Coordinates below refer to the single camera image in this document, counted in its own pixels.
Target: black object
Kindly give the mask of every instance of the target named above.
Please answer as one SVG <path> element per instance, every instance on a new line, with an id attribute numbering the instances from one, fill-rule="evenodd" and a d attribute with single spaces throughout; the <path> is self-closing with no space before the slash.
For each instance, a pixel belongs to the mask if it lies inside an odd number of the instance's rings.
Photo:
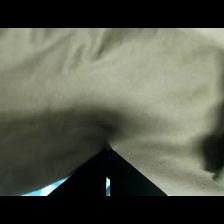
<path id="1" fill-rule="evenodd" d="M 110 196 L 166 196 L 110 147 L 79 167 L 49 196 L 106 196 L 106 177 Z"/>

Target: fabric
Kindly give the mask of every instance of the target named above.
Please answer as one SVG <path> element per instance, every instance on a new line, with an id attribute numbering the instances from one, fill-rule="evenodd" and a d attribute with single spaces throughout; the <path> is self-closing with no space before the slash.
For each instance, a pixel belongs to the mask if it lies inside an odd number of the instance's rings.
<path id="1" fill-rule="evenodd" d="M 0 30 L 0 195 L 111 147 L 168 195 L 224 195 L 222 28 Z"/>

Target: black triangle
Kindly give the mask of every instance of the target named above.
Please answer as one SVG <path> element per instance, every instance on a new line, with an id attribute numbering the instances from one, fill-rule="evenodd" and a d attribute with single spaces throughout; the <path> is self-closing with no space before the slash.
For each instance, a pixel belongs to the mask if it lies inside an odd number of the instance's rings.
<path id="1" fill-rule="evenodd" d="M 106 177 L 110 196 L 166 196 L 111 148 L 91 158 L 49 196 L 106 196 Z"/>

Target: beige fabric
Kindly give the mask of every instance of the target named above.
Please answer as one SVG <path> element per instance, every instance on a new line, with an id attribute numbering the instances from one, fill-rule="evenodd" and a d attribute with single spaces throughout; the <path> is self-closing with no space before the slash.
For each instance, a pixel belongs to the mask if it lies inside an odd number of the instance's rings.
<path id="1" fill-rule="evenodd" d="M 224 195 L 204 156 L 222 139 L 221 36 L 1 29 L 0 195 L 65 177 L 105 141 L 168 195 Z"/>

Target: black triangular object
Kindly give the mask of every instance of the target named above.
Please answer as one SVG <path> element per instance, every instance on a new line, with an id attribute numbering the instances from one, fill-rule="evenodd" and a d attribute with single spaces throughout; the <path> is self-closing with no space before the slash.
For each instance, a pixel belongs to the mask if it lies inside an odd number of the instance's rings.
<path id="1" fill-rule="evenodd" d="M 111 148 L 83 164 L 49 196 L 105 196 L 106 177 L 110 179 L 110 196 L 166 196 Z"/>

